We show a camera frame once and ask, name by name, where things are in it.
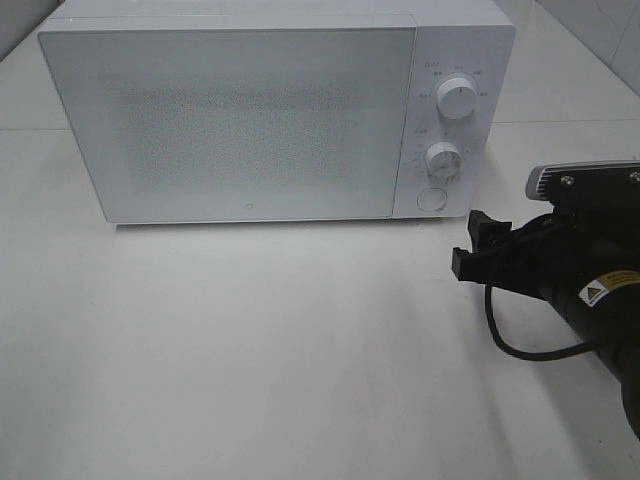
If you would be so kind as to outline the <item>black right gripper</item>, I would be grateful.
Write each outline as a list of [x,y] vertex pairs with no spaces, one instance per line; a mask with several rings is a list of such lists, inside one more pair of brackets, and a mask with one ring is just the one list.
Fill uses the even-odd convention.
[[607,211],[554,212],[513,229],[510,222],[471,210],[467,229],[475,252],[454,247],[451,269],[459,281],[539,299],[577,293],[602,273],[598,248],[607,219]]

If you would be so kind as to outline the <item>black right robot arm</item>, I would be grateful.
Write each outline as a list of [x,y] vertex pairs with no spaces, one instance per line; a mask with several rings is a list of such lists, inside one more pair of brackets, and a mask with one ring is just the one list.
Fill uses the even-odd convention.
[[[513,228],[480,210],[469,214],[471,250],[452,251],[452,271],[484,286],[495,345],[509,356],[551,362],[593,352],[618,379],[627,422],[639,430],[639,228],[630,210],[571,213],[560,208]],[[501,335],[493,291],[547,302],[579,343],[526,351]]]

